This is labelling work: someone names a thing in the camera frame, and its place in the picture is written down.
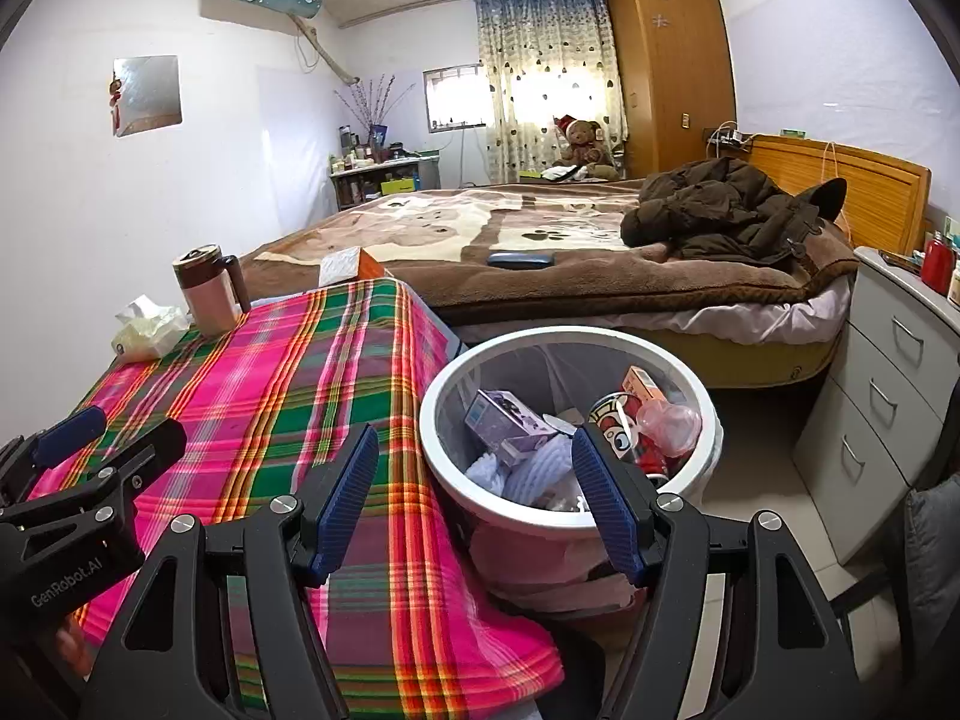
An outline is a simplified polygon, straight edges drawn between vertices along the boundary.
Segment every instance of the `red bottle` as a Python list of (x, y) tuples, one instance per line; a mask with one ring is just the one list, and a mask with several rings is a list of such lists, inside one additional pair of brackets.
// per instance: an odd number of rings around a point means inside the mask
[(920, 281), (931, 290), (946, 295), (950, 289), (953, 264), (953, 249), (947, 245), (943, 233), (935, 232), (926, 245), (923, 267), (920, 268)]

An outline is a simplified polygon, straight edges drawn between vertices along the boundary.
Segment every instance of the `trash can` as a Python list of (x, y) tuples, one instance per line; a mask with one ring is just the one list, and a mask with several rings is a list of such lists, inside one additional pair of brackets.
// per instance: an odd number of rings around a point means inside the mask
[(599, 398), (622, 389), (630, 365), (650, 373), (668, 400), (701, 415), (693, 453), (661, 487), (699, 506), (720, 457), (723, 429), (693, 371), (649, 341), (593, 327), (521, 330), (467, 351), (427, 389), (419, 415), (426, 460), (443, 488), (477, 520), (470, 555), (494, 594), (557, 616), (603, 613), (632, 603), (634, 593), (621, 575), (596, 583), (587, 579), (592, 567), (607, 559), (590, 512), (522, 506), (464, 476), (486, 451), (464, 425), (477, 389), (507, 389), (537, 413), (576, 408), (586, 417)]

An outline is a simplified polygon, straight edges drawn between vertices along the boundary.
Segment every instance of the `white bottle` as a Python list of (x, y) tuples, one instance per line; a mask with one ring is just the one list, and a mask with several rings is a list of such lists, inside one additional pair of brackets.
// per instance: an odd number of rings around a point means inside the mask
[(953, 276), (950, 276), (950, 289), (947, 292), (949, 301), (960, 308), (960, 260), (957, 260), (956, 268), (953, 269)]

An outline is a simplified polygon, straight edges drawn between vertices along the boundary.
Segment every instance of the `purple box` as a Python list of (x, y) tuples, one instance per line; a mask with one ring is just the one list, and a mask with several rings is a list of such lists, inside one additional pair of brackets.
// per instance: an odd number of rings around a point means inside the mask
[(479, 389), (464, 422), (507, 466), (526, 460), (557, 432), (502, 389)]

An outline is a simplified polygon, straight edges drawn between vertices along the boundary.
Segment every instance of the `drawer handle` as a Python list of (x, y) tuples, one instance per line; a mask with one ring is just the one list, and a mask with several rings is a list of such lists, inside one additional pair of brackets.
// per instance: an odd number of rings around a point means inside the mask
[(843, 436), (842, 442), (843, 442), (843, 449), (846, 449), (848, 453), (850, 453), (850, 456), (853, 458), (853, 461), (862, 469), (862, 467), (865, 466), (866, 463), (864, 463), (864, 461), (859, 461), (858, 459), (856, 459), (856, 455), (853, 454), (853, 450), (850, 448), (850, 445), (847, 443), (846, 436)]
[(910, 332), (910, 328), (907, 327), (903, 322), (901, 322), (901, 321), (900, 321), (899, 319), (897, 319), (896, 317), (892, 317), (892, 319), (893, 319), (894, 324), (895, 324), (897, 327), (899, 327), (899, 329), (901, 329), (902, 331), (904, 331), (904, 333), (906, 333), (908, 336), (910, 336), (910, 338), (913, 338), (913, 340), (916, 341), (920, 346), (923, 346), (923, 338), (918, 338), (918, 337), (915, 336), (913, 333), (911, 333), (911, 332)]
[(877, 386), (876, 384), (874, 384), (874, 380), (872, 380), (872, 379), (870, 380), (870, 389), (872, 389), (873, 391), (875, 391), (881, 398), (883, 398), (883, 401), (884, 401), (891, 409), (894, 410), (894, 415), (896, 415), (896, 406), (897, 406), (898, 404), (894, 403), (891, 399), (889, 399), (886, 395), (884, 395), (883, 392), (881, 391), (880, 387)]

